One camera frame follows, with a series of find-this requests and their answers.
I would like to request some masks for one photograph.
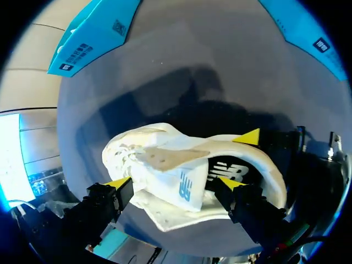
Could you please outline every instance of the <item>barcode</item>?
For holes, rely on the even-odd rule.
[[[82,59],[82,57],[86,56],[89,52],[93,50],[93,47],[82,43],[66,60],[67,63],[76,64],[78,61]]]
[[[126,27],[123,24],[121,24],[121,22],[117,19],[116,19],[112,29],[115,30],[121,36],[124,36],[126,33]]]

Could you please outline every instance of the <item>gray table surface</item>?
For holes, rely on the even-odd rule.
[[[284,41],[257,0],[144,0],[127,43],[63,78],[58,136],[70,190],[82,198],[110,181],[101,152],[115,135],[167,122],[192,136],[304,125],[308,149],[325,152],[330,131],[351,150],[350,89],[312,56]],[[126,233],[194,256],[259,251],[230,221],[160,232],[129,205]]]

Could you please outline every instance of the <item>bright window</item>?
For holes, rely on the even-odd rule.
[[[20,115],[0,116],[0,184],[7,200],[31,201],[35,198],[22,158]],[[2,201],[8,208],[7,201]]]

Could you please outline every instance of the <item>shoe lace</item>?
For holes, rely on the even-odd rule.
[[[131,166],[138,163],[142,164],[136,157],[136,154],[143,154],[145,151],[141,146],[136,145],[121,145],[115,150],[115,166],[120,171],[123,178],[131,176]]]

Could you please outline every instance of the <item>blue shoe box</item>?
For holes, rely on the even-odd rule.
[[[297,0],[259,0],[270,13],[286,41],[311,54],[339,80],[346,80],[332,41],[315,18]]]
[[[48,73],[72,77],[95,59],[123,45],[140,2],[92,0],[66,29]]]

